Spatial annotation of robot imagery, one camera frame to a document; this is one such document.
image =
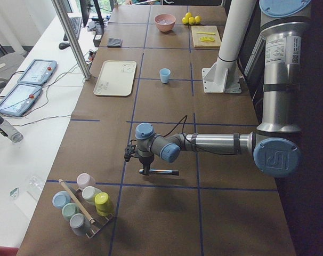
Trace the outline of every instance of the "yellow fruit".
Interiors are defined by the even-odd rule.
[[[186,14],[185,14],[185,18],[190,18],[190,17],[192,17],[192,14],[191,14],[191,12],[187,12]]]
[[[195,24],[195,19],[194,19],[194,17],[190,17],[190,18],[189,18],[189,24],[190,24],[190,25],[194,25],[194,24]]]
[[[202,21],[202,18],[201,18],[201,16],[196,16],[195,17],[195,23],[196,24],[200,24],[200,22]]]
[[[188,24],[189,24],[189,19],[187,19],[186,17],[183,17],[183,18],[182,18],[182,23],[183,23],[184,25],[188,25]]]

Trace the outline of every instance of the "wooden cutting board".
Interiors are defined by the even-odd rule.
[[[195,48],[220,48],[221,46],[221,38],[219,31],[217,30],[217,26],[191,26],[191,32],[192,32],[192,39],[193,39],[193,45]],[[206,35],[206,34],[200,34],[198,32],[212,32],[215,33],[215,35]],[[199,40],[202,36],[212,36],[215,41],[214,42],[201,42]]]

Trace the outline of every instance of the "red object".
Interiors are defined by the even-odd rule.
[[[0,256],[16,256],[18,248],[0,246]]]

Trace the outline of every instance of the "table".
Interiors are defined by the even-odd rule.
[[[59,50],[63,41],[63,28],[57,17],[30,51],[18,70],[25,70],[33,59],[56,60],[58,68],[52,83],[62,73],[76,64],[71,48]],[[79,43],[84,54],[96,50],[91,33],[82,29]],[[20,74],[15,75],[1,95],[6,95],[16,84]],[[6,118],[12,125],[22,125],[45,117],[68,116],[72,113],[83,86],[83,75],[79,69],[67,74],[49,88],[49,102],[43,108],[23,118]],[[46,88],[34,108],[47,102]],[[42,180],[43,185],[50,172],[58,148],[67,129],[69,117],[53,118],[32,125],[17,127],[24,139],[12,143],[0,134],[0,246],[19,247],[34,213],[37,201],[27,191],[32,177]],[[19,197],[10,199],[10,191],[19,188]],[[36,190],[38,199],[41,191]]]
[[[226,16],[219,6],[119,6],[101,41],[71,121],[18,255],[295,255],[276,184],[248,155],[182,152],[173,164],[158,157],[154,168],[179,169],[179,177],[138,174],[139,161],[125,163],[124,148],[135,127],[150,122],[165,134],[188,115],[185,133],[248,134],[257,126],[247,91],[205,94],[201,69],[218,50],[194,49],[186,12],[217,25]],[[169,33],[153,23],[160,13],[176,16]],[[107,47],[108,38],[123,39]],[[96,97],[93,89],[106,60],[133,60],[137,70],[128,97]],[[167,67],[168,84],[159,80]],[[107,192],[116,217],[94,238],[78,237],[51,204],[62,190],[58,179],[77,188],[87,172]],[[92,214],[93,206],[87,205]]]

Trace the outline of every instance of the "computer mouse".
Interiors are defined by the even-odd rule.
[[[65,48],[69,47],[69,46],[70,46],[70,44],[68,42],[62,42],[62,43],[59,44],[59,49],[63,50]]]

